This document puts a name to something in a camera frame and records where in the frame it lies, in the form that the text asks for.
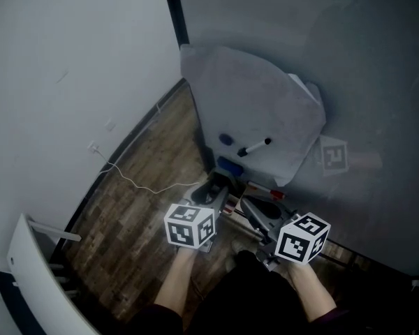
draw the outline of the forearm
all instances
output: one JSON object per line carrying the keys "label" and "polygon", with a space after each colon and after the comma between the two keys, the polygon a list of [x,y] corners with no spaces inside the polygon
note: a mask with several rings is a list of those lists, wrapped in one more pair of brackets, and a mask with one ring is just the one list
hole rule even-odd
{"label": "forearm", "polygon": [[337,307],[310,265],[292,262],[288,266],[288,273],[308,321],[314,321]]}
{"label": "forearm", "polygon": [[179,248],[168,275],[156,296],[155,304],[169,308],[179,315],[183,314],[197,252],[190,248]]}

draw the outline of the wall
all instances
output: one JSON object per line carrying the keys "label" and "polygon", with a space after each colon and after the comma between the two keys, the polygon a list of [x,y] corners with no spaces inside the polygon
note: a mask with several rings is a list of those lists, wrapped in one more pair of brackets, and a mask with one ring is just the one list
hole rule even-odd
{"label": "wall", "polygon": [[181,0],[189,39],[264,57],[321,89],[320,145],[284,191],[332,223],[330,237],[419,275],[419,0]]}
{"label": "wall", "polygon": [[89,143],[109,156],[179,79],[166,0],[0,0],[0,269],[20,213],[65,228]]}

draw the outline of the white cube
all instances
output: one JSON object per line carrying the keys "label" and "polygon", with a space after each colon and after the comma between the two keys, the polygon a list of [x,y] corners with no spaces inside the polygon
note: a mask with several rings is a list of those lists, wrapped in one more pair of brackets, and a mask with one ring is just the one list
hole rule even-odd
{"label": "white cube", "polygon": [[170,244],[199,248],[216,234],[213,209],[172,204],[164,219]]}
{"label": "white cube", "polygon": [[282,227],[274,254],[305,265],[321,252],[329,230],[329,223],[314,214],[305,214]]}

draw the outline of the white furniture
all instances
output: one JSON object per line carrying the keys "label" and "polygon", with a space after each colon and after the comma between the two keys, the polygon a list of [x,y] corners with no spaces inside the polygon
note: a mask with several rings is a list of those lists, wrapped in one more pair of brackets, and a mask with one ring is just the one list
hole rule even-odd
{"label": "white furniture", "polygon": [[7,260],[34,317],[47,335],[99,335],[57,282],[39,249],[32,228],[74,241],[80,241],[80,236],[37,224],[27,215],[20,216]]}

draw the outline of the gray fabric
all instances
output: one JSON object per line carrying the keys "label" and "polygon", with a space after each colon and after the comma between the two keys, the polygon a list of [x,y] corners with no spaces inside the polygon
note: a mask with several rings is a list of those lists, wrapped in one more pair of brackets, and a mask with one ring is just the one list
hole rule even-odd
{"label": "gray fabric", "polygon": [[[270,62],[227,47],[181,48],[182,75],[191,85],[205,141],[216,158],[225,156],[247,170],[287,184],[325,124],[318,88],[307,87]],[[226,146],[219,135],[235,141]],[[237,156],[266,137],[272,143]]]}

